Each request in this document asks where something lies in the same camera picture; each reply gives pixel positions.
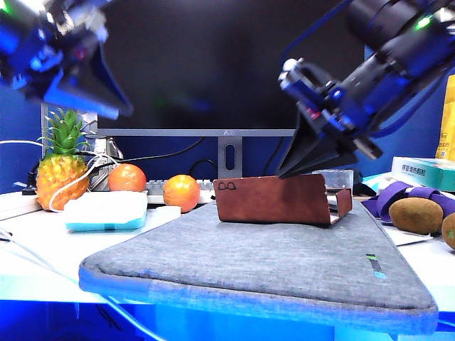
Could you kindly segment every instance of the gray laptop case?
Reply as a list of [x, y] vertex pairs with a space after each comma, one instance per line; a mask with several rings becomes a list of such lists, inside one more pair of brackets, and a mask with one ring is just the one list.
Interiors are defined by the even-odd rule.
[[216, 203], [87, 257], [86, 291], [156, 304], [429, 334], [438, 308], [363, 206], [331, 226], [221, 222]]

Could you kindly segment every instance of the keyboard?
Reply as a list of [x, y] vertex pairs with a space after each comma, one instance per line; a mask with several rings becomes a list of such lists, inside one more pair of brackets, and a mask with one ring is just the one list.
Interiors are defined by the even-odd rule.
[[[160, 205], [164, 204], [163, 186], [167, 180], [149, 180], [146, 184], [147, 198], [149, 204]], [[206, 204], [215, 197], [213, 190], [213, 182], [210, 180], [196, 180], [200, 187], [200, 196], [198, 204]]]

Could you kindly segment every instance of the green indicator light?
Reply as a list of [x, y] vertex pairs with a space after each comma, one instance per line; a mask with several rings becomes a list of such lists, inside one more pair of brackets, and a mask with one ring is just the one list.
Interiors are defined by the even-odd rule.
[[5, 0], [0, 0], [0, 11], [4, 11], [7, 14], [11, 15], [11, 9], [9, 8], [8, 3]]
[[427, 27], [432, 22], [430, 18], [430, 16], [426, 16], [425, 18], [420, 19], [415, 26], [416, 30]]

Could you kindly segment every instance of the monitor stand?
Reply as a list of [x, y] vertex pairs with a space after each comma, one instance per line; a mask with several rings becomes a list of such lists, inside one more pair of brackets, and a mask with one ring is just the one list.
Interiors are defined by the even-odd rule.
[[218, 178], [242, 177], [242, 137], [218, 137]]

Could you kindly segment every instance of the pineapple leaves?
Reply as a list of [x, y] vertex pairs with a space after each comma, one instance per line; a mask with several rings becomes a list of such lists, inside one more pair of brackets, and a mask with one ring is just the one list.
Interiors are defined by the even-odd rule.
[[77, 148], [82, 145], [89, 145], [87, 142], [78, 142], [81, 136], [85, 133], [81, 132], [82, 121], [77, 120], [77, 112], [69, 109], [64, 112], [62, 109], [58, 110], [58, 114], [50, 112], [46, 117], [50, 127], [48, 128], [52, 137], [43, 137], [50, 141], [53, 146], [53, 153], [58, 154], [74, 154]]

